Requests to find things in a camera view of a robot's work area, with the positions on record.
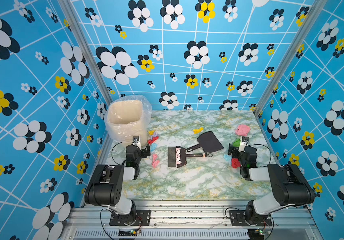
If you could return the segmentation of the cartoon face hand brush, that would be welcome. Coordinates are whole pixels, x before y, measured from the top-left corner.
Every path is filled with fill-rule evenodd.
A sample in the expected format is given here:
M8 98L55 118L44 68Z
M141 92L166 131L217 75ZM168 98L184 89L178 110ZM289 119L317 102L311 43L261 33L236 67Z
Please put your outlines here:
M211 153L187 154L186 149L180 146L168 147L168 167L181 168L187 164L187 158L210 158Z

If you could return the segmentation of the light blue paper scrap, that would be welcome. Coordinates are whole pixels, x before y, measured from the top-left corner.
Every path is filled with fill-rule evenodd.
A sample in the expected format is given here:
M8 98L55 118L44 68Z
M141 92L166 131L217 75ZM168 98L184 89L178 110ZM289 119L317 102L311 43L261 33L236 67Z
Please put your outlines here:
M226 154L223 155L223 158L224 158L227 162L230 162L231 159L232 159L231 156L226 155Z
M153 152L156 148L157 148L157 144L156 143L152 143L151 144L151 152Z

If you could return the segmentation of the light blue paper scrap left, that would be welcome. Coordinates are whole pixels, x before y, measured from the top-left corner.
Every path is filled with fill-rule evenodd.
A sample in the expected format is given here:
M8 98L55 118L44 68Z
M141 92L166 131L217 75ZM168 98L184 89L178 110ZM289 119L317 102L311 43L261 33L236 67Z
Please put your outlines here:
M157 144L156 143L152 143L151 144L151 152L153 152L156 148L157 148Z

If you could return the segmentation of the pink paper scrap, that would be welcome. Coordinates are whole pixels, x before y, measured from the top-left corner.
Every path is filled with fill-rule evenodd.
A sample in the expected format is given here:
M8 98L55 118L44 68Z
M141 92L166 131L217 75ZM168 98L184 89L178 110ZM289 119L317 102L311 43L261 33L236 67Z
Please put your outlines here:
M160 160L158 158L158 155L152 154L152 167L155 169L159 163L160 163Z
M248 133L250 132L250 127L244 124L239 124L237 128L235 129L235 134L238 136L246 137Z

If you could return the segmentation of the yellow paper scrap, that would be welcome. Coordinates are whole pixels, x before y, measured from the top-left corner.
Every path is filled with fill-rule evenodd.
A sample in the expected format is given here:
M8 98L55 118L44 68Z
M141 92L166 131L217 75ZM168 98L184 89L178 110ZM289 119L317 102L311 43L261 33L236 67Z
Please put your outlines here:
M203 130L204 130L203 127L200 127L199 129L193 129L193 133L198 134L198 133L202 132Z

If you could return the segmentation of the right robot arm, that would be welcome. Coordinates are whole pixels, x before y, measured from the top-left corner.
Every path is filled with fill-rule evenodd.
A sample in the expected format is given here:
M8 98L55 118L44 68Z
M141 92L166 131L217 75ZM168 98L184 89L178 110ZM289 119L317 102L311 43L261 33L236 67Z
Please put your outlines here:
M228 155L239 161L240 175L246 181L269 182L272 189L267 195L249 201L244 211L230 211L234 226L242 225L242 219L247 225L261 226L272 222L268 217L274 212L314 202L314 190L298 166L269 164L257 167L257 149L251 146L241 151L240 147L229 144Z

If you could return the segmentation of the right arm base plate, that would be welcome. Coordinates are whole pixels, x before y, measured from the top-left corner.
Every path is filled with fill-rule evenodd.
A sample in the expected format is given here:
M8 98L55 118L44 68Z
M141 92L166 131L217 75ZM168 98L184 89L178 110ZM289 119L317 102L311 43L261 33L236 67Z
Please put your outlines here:
M254 212L230 210L229 216L233 227L272 227L273 223L268 215L258 215Z

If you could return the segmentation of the black dustpan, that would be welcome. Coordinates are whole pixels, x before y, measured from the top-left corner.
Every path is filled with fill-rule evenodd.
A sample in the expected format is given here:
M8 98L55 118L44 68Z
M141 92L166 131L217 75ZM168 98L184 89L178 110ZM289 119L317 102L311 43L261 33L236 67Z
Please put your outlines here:
M224 149L224 146L211 131L205 132L198 136L197 142L198 143L196 145L187 148L188 153L197 149L203 149L205 153L214 153Z

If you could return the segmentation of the beige trash bin with liner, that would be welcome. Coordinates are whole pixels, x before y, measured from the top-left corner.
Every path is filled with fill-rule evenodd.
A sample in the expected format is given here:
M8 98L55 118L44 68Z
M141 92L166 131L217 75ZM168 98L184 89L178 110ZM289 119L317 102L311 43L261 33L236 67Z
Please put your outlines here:
M105 114L106 130L114 141L132 141L140 137L141 147L148 143L148 125L151 121L152 105L142 95L125 96L113 101Z

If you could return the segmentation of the light blue paper scrap right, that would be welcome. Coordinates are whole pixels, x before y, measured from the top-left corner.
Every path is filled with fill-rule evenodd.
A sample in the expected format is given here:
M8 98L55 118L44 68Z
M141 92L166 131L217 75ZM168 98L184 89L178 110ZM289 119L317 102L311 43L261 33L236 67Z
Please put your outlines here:
M224 158L227 162L230 162L231 159L232 159L231 156L226 155L226 154L223 155L223 158Z

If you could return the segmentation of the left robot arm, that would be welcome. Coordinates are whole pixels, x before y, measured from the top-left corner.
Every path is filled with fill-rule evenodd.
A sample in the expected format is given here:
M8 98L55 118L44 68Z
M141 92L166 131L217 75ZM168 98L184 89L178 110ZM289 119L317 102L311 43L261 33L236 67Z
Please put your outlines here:
M140 162L151 155L151 148L126 147L124 165L97 165L84 193L84 201L111 212L110 226L148 226L151 211L137 210L135 202L122 195L123 182L136 180Z

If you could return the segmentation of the pink paper scrap right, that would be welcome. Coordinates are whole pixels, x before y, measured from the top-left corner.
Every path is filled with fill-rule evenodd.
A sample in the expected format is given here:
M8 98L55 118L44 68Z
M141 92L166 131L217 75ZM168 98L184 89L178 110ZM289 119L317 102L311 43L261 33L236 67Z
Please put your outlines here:
M244 124L239 124L237 128L235 129L235 134L238 136L246 137L248 133L250 132L250 127Z

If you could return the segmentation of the red paper scrap by bin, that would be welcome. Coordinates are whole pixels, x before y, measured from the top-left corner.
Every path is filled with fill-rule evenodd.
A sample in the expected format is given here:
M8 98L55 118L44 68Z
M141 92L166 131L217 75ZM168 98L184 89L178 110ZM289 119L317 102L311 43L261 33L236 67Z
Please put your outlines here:
M148 144L151 145L151 144L154 143L158 138L159 138L159 136L151 137L151 138L148 140Z

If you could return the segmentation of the red paper scrap right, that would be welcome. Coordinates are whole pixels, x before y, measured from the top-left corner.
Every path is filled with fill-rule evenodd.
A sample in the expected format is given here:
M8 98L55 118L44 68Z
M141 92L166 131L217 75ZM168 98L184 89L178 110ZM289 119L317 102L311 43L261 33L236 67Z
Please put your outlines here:
M239 162L238 159L232 158L231 159L231 166L232 166L232 168L237 169L241 166L241 163Z

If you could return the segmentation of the aluminium frame rail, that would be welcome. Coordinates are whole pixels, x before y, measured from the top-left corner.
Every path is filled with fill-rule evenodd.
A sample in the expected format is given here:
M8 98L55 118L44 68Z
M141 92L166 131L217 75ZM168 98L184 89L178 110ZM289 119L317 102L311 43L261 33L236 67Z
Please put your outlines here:
M137 200L141 215L126 226L112 226L107 210L86 205L72 211L64 240L320 240L308 209L291 207L248 224L246 201Z

